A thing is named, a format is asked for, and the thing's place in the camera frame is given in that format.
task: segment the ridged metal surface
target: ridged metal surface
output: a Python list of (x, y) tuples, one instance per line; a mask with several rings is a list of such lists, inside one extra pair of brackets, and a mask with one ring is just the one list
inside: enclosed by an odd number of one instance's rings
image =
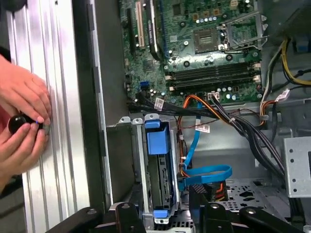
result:
[(47, 82), (48, 148), (23, 174), (27, 230), (42, 233), (89, 206), (70, 0), (28, 0), (7, 13), (12, 60)]

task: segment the metal panel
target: metal panel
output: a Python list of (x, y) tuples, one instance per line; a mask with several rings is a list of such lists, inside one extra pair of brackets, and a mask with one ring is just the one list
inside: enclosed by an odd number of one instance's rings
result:
[(44, 79), (51, 94), (51, 142), (23, 174), (27, 229), (41, 233), (90, 205), (72, 5), (29, 0), (7, 19), (13, 62)]
[(286, 138), (284, 159), (290, 198), (311, 197), (311, 137)]

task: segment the motherboard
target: motherboard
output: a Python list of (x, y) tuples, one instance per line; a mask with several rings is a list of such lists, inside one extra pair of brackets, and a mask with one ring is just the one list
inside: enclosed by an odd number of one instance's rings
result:
[(261, 100), (267, 25), (256, 0), (120, 0), (120, 14), (129, 101)]

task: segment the cpu socket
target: cpu socket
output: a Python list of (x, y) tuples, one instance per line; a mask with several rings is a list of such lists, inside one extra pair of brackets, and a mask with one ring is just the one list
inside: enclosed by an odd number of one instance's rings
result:
[(195, 53), (218, 50), (218, 32), (216, 28), (194, 31)]

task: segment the sticker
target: sticker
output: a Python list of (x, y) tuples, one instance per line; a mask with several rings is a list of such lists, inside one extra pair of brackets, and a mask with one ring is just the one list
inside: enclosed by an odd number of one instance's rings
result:
[(154, 109), (162, 111), (163, 105), (164, 105), (164, 100), (157, 97), (155, 99), (155, 107), (154, 107)]
[(200, 124), (201, 124), (201, 120), (196, 119), (195, 120), (195, 130), (203, 132), (203, 133), (209, 133), (210, 132), (209, 125), (200, 125)]
[(276, 102), (286, 100), (289, 95), (290, 95), (290, 90), (283, 91), (283, 93), (276, 98)]
[(178, 38), (176, 35), (171, 35), (170, 36), (170, 42), (177, 42), (178, 41)]

